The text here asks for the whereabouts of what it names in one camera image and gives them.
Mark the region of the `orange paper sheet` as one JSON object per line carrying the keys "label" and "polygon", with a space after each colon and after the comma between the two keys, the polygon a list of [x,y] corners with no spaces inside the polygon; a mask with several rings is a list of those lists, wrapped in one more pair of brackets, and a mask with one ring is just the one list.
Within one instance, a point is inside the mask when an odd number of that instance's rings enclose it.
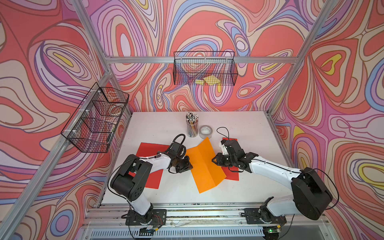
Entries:
{"label": "orange paper sheet", "polygon": [[200,194],[215,188],[226,178],[222,168],[212,162],[216,155],[209,138],[188,149],[187,156],[193,166],[191,172]]}

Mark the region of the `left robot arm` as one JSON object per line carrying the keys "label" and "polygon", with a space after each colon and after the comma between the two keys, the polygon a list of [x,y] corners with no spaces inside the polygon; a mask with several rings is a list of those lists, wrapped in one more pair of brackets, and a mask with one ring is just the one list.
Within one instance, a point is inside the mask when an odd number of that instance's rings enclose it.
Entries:
{"label": "left robot arm", "polygon": [[153,208],[143,193],[150,174],[160,170],[181,174],[192,168],[186,147],[173,142],[166,151],[150,157],[129,155],[109,180],[109,187],[113,194],[125,199],[136,214],[145,216]]}

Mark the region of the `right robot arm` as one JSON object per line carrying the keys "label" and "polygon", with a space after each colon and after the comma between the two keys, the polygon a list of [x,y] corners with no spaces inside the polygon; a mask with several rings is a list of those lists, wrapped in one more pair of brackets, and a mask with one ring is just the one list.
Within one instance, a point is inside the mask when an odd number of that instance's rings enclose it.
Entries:
{"label": "right robot arm", "polygon": [[281,198],[269,197],[254,214],[266,224],[286,215],[302,215],[318,220],[333,200],[323,180],[311,168],[294,169],[252,152],[245,154],[240,151],[236,154],[230,150],[218,153],[212,162],[220,167],[237,167],[241,172],[264,176],[291,190],[291,194]]}

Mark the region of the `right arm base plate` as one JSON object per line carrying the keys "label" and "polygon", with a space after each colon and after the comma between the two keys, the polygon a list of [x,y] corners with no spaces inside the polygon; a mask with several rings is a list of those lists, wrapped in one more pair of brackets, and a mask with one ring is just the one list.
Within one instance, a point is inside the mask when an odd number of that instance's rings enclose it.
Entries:
{"label": "right arm base plate", "polygon": [[265,224],[265,225],[285,225],[287,223],[285,216],[275,217],[267,209],[246,208],[241,213],[246,218],[247,224]]}

